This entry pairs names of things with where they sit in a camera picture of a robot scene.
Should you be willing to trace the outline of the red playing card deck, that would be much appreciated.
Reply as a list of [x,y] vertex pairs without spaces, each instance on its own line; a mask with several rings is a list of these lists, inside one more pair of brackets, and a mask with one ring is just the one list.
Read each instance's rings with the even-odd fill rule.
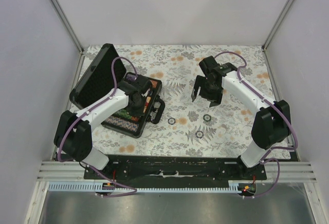
[[146,112],[146,110],[147,110],[147,107],[148,107],[148,105],[149,105],[149,103],[150,103],[150,100],[151,100],[151,97],[147,97],[146,98],[146,100],[145,100],[145,104],[144,104],[144,109],[143,109],[143,112],[145,113]]

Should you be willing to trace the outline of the green poker chip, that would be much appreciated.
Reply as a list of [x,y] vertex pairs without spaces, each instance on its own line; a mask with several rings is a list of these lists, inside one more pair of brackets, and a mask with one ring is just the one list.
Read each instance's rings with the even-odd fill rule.
[[211,116],[208,115],[208,114],[205,114],[205,115],[203,116],[203,120],[206,121],[206,122],[209,122],[209,121],[211,121]]

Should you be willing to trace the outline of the blue poker chip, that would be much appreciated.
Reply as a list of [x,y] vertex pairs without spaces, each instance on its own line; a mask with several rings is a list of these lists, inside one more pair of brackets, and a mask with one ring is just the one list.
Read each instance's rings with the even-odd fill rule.
[[204,136],[203,132],[200,130],[198,130],[195,135],[197,138],[202,138]]
[[169,119],[168,119],[168,123],[169,123],[170,125],[175,124],[175,122],[176,122],[176,120],[175,120],[174,118],[169,118]]

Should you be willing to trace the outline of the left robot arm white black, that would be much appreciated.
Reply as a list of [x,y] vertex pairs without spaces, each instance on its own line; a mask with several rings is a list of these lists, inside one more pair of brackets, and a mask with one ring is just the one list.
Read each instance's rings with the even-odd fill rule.
[[69,110],[63,112],[54,138],[58,161],[65,161],[62,157],[64,152],[69,159],[96,168],[95,172],[100,178],[110,178],[113,166],[108,163],[108,156],[93,146],[92,133],[121,109],[126,109],[134,117],[144,115],[147,94],[152,88],[147,77],[138,75],[133,81],[116,83],[104,97],[76,113]]

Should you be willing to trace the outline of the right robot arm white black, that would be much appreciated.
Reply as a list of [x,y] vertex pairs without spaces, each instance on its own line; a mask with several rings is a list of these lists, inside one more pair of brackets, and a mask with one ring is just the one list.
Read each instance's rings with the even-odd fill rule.
[[199,66],[203,75],[197,76],[191,93],[192,100],[201,96],[218,106],[224,90],[233,94],[254,116],[251,129],[252,142],[240,155],[235,173],[240,179],[254,174],[254,166],[268,155],[270,149],[291,134],[289,104],[268,98],[241,75],[241,69],[231,63],[219,64],[215,57],[204,58]]

